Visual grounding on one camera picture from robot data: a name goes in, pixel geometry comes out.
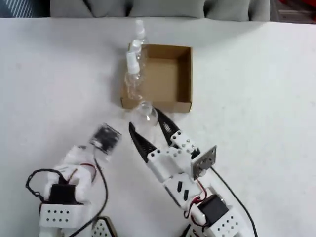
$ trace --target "metal bracket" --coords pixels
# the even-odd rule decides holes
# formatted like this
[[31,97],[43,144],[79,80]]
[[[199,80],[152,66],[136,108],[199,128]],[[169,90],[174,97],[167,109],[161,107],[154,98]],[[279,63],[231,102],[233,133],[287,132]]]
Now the metal bracket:
[[209,169],[216,161],[216,146],[211,148],[208,152],[197,156],[191,162],[193,179],[197,179],[199,175]]

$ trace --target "white plastic bracket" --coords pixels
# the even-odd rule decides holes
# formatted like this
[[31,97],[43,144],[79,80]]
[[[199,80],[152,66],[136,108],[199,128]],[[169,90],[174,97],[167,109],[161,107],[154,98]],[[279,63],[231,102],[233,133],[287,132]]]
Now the white plastic bracket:
[[171,136],[170,141],[187,153],[192,153],[197,148],[195,142],[181,130],[174,133]]

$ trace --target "perforated white panel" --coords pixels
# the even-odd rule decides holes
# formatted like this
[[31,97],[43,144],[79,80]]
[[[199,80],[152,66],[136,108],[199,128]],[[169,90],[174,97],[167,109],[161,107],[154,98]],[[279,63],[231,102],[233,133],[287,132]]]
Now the perforated white panel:
[[90,205],[43,204],[39,225],[43,227],[78,228],[84,223]]
[[115,237],[115,230],[105,220],[99,219],[92,230],[92,237]]
[[211,230],[212,237],[234,237],[244,227],[244,220],[239,213],[232,208],[208,230]]

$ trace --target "black cable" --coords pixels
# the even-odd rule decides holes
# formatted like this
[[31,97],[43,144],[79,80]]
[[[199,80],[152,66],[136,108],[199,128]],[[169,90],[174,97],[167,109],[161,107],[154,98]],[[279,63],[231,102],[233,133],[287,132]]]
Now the black cable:
[[218,176],[218,178],[226,185],[226,187],[228,188],[228,190],[232,193],[232,195],[234,196],[234,198],[236,198],[236,200],[239,202],[239,204],[242,206],[242,208],[244,209],[244,211],[246,212],[250,222],[251,222],[251,225],[252,225],[252,228],[253,228],[253,232],[255,234],[255,237],[258,237],[258,234],[257,234],[257,230],[256,230],[256,226],[255,226],[255,223],[249,213],[249,211],[247,210],[247,208],[245,207],[245,205],[240,201],[240,199],[237,197],[237,195],[233,192],[233,190],[231,189],[231,187],[229,187],[229,185],[225,182],[225,180],[222,178],[222,176],[220,176],[219,173],[217,173],[217,171],[211,167],[211,169],[214,171],[214,173]]
[[102,211],[104,210],[107,202],[108,202],[108,199],[109,199],[109,192],[108,192],[108,185],[107,185],[107,181],[105,180],[105,177],[104,177],[104,174],[102,172],[102,169],[95,157],[95,150],[96,148],[93,149],[93,159],[94,159],[94,162],[95,162],[95,165],[97,166],[97,169],[98,171],[100,172],[100,175],[101,175],[101,178],[103,180],[103,183],[104,183],[104,188],[105,188],[105,200],[104,200],[104,203],[101,207],[101,209],[98,211],[97,214],[95,214],[94,217],[92,217],[87,223],[85,223],[82,227],[80,227],[78,230],[76,230],[73,234],[71,234],[70,236],[68,237],[74,237],[76,235],[78,235],[81,231],[83,231],[85,228],[87,228],[92,222],[94,222],[98,216],[102,213]]
[[29,177],[28,180],[26,181],[25,184],[25,188],[27,188],[34,196],[36,196],[37,198],[39,198],[41,200],[41,202],[45,202],[45,199],[42,195],[40,195],[40,192],[35,192],[31,187],[30,187],[30,182],[33,179],[33,177],[40,172],[51,172],[51,173],[56,173],[59,175],[59,181],[62,183],[67,183],[67,180],[65,180],[64,176],[62,175],[61,172],[59,172],[58,170],[55,169],[38,169],[35,170]]

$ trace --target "red wire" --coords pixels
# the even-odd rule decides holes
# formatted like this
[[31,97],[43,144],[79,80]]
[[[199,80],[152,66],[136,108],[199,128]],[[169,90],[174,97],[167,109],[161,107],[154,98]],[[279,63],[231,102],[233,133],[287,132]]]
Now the red wire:
[[207,191],[205,189],[205,187],[202,185],[202,183],[197,179],[198,184],[200,185],[200,187],[203,189],[203,192],[205,194],[205,197],[202,199],[202,201],[204,201],[206,199],[207,196]]
[[95,180],[95,177],[97,176],[97,169],[95,168],[95,166],[93,164],[90,164],[90,163],[81,163],[80,165],[87,165],[87,166],[91,166],[94,168],[94,175],[92,178],[92,182],[93,182]]
[[205,187],[202,185],[202,183],[198,179],[197,179],[197,182],[200,185],[200,187],[202,188],[205,196],[204,196],[203,199],[200,199],[200,196],[197,196],[191,201],[190,207],[189,207],[189,211],[187,212],[188,214],[186,215],[186,211],[183,213],[184,218],[186,218],[186,219],[188,219],[189,216],[190,216],[190,211],[191,211],[191,208],[192,208],[193,204],[199,204],[200,202],[204,201],[206,199],[206,197],[207,197],[207,191],[206,191]]

